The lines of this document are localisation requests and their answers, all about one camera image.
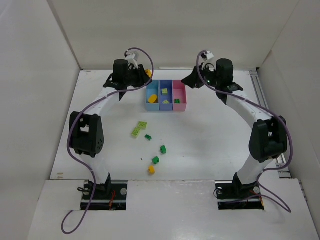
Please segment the yellow arch lego brick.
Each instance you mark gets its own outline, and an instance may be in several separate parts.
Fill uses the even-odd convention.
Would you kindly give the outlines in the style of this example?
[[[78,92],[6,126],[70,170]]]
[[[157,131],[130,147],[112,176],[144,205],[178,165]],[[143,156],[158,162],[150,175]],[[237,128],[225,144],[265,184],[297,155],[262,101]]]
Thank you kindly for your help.
[[[152,76],[152,71],[150,69],[146,69],[145,73],[147,74],[147,76],[150,78]]]

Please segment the yellow rounded lego brick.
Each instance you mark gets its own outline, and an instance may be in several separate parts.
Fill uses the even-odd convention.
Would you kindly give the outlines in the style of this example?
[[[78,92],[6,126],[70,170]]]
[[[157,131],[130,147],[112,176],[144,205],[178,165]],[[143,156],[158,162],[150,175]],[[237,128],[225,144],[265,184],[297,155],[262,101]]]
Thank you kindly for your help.
[[[149,98],[147,99],[147,102],[149,104],[156,104],[158,102],[158,96],[156,94],[150,95]]]

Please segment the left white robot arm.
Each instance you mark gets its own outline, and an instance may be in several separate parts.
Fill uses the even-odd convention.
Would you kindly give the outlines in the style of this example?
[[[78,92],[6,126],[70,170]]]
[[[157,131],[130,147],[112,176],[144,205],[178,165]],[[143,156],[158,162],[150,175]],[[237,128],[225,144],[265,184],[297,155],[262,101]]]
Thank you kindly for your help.
[[[73,160],[89,170],[91,180],[87,189],[90,195],[96,191],[107,192],[110,187],[110,174],[98,159],[105,143],[103,116],[126,93],[145,88],[152,83],[152,78],[153,74],[147,73],[144,66],[135,59],[116,59],[113,72],[96,99],[82,111],[70,114],[66,149]]]

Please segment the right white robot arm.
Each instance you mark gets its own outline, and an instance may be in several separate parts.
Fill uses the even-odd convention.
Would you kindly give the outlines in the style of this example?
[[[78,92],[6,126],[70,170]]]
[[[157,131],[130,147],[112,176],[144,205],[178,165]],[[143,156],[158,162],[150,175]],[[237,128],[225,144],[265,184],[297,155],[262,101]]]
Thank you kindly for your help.
[[[214,88],[217,97],[237,112],[251,128],[249,157],[245,164],[234,174],[231,183],[216,184],[219,200],[249,197],[254,188],[258,187],[258,176],[288,149],[285,119],[273,116],[248,98],[244,89],[234,82],[234,66],[229,59],[217,60],[213,71],[208,64],[197,64],[182,83],[192,89],[204,85]]]

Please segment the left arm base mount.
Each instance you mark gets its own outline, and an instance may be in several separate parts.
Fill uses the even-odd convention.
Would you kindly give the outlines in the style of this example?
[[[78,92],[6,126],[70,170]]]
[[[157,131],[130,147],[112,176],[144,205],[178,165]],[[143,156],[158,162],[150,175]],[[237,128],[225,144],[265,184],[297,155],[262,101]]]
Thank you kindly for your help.
[[[85,210],[92,195],[93,182],[85,181],[78,187],[81,193],[80,209]],[[128,181],[109,180],[107,185],[98,184],[89,211],[125,211],[127,208]]]

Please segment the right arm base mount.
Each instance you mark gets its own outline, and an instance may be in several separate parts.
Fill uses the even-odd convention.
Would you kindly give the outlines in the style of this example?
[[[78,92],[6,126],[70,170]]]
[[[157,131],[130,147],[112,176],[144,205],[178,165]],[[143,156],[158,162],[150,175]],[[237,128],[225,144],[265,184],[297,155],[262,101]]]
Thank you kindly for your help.
[[[233,180],[216,180],[214,196],[219,210],[264,210],[257,181],[242,184],[235,174]]]

